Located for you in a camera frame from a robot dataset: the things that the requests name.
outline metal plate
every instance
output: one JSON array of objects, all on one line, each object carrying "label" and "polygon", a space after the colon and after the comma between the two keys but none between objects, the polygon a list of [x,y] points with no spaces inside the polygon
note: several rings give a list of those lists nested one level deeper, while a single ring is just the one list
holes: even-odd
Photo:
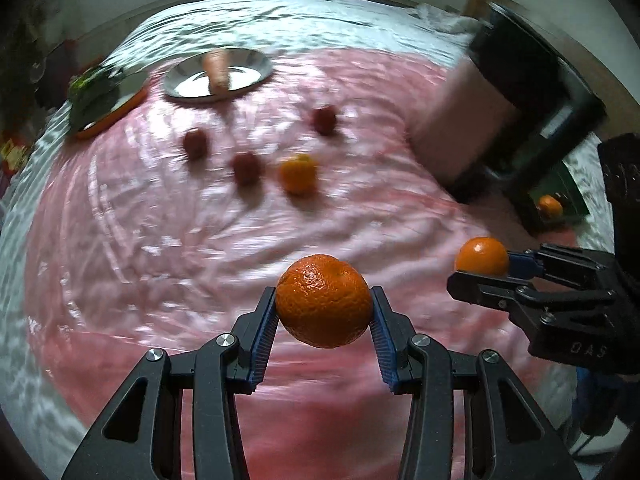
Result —
[{"label": "metal plate", "polygon": [[108,115],[114,113],[118,108],[127,103],[134,95],[140,92],[149,74],[146,70],[126,76],[118,83],[112,91],[102,94],[89,103],[83,110],[77,112],[71,110],[70,133],[82,132],[94,126],[95,123],[103,120]]},{"label": "metal plate", "polygon": [[190,57],[174,66],[164,76],[164,93],[188,102],[217,101],[246,91],[267,79],[273,72],[268,57],[248,48],[227,48],[229,56],[229,92],[213,95],[209,78],[202,68],[205,53]]}]

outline plum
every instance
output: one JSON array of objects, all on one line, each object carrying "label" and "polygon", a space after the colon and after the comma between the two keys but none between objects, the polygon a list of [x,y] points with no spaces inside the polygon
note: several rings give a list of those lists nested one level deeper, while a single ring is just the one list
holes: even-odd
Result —
[{"label": "plum", "polygon": [[234,170],[234,180],[238,186],[252,186],[257,184],[262,175],[262,163],[253,152],[236,153],[231,160]]},{"label": "plum", "polygon": [[209,155],[209,136],[201,128],[188,130],[182,138],[182,147],[189,160]]},{"label": "plum", "polygon": [[322,136],[332,136],[338,123],[337,113],[338,110],[333,105],[315,108],[311,116],[311,123],[316,132]]}]

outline mandarin orange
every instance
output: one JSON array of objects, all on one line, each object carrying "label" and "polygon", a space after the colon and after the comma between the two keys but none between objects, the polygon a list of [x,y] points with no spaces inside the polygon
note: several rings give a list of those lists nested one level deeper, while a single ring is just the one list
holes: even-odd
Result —
[{"label": "mandarin orange", "polygon": [[276,311],[287,331],[317,348],[355,341],[369,326],[369,287],[348,263],[327,254],[296,261],[276,287]]},{"label": "mandarin orange", "polygon": [[460,247],[454,268],[475,274],[502,276],[509,272],[509,255],[504,245],[495,238],[471,238]]},{"label": "mandarin orange", "polygon": [[546,218],[560,218],[563,213],[562,204],[551,195],[543,195],[538,200],[538,209]]},{"label": "mandarin orange", "polygon": [[287,193],[311,194],[316,190],[318,165],[306,153],[284,160],[280,164],[280,183]]}]

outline pink cloth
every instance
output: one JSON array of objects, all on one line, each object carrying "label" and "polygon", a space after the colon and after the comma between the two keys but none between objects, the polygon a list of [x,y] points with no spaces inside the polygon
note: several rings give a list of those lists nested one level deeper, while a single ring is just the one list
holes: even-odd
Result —
[{"label": "pink cloth", "polygon": [[[24,309],[34,354],[71,409],[91,424],[147,348],[199,348],[313,253],[383,286],[416,330],[456,351],[495,348],[535,386],[546,363],[527,354],[522,332],[445,289],[460,245],[488,233],[482,219],[510,247],[536,243],[500,199],[465,208],[416,163],[405,135],[444,70],[368,50],[318,50],[274,67],[247,95],[189,108],[163,97],[165,66],[144,104],[61,150],[31,226]],[[310,127],[325,104],[340,110],[335,138]],[[188,164],[180,141],[194,126],[209,131],[212,153]],[[239,193],[228,164],[247,149],[266,174],[260,189]],[[318,160],[315,198],[291,199],[277,183],[278,161],[297,152]],[[252,479],[395,478],[409,402],[383,384],[369,335],[327,351],[279,327],[264,383],[238,398]],[[454,478],[461,442],[458,431]],[[184,469],[193,471],[186,458]]]}]

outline carrot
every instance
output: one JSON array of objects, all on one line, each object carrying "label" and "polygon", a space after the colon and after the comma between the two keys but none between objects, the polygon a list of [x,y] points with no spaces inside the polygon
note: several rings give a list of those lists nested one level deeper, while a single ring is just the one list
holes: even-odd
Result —
[{"label": "carrot", "polygon": [[229,61],[224,48],[207,52],[202,58],[202,67],[209,77],[209,92],[212,95],[229,91]]}]

